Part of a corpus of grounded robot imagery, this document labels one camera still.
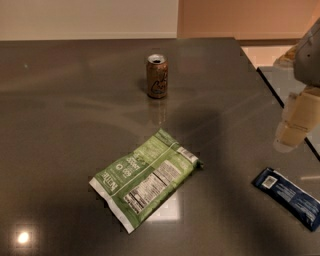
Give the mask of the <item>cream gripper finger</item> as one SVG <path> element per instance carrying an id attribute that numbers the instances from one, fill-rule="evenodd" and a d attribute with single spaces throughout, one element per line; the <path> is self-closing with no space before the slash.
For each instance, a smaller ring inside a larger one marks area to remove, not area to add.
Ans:
<path id="1" fill-rule="evenodd" d="M 288 153 L 299 146 L 320 123 L 320 88 L 306 86 L 300 93 L 290 93 L 274 140 L 274 148 Z"/>

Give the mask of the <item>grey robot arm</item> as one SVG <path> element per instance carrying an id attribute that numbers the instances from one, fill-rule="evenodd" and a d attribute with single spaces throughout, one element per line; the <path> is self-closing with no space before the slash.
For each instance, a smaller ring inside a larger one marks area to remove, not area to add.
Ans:
<path id="1" fill-rule="evenodd" d="M 320 18 L 297 44 L 293 73 L 306 87 L 285 103 L 274 140 L 281 153 L 295 149 L 320 123 Z"/>

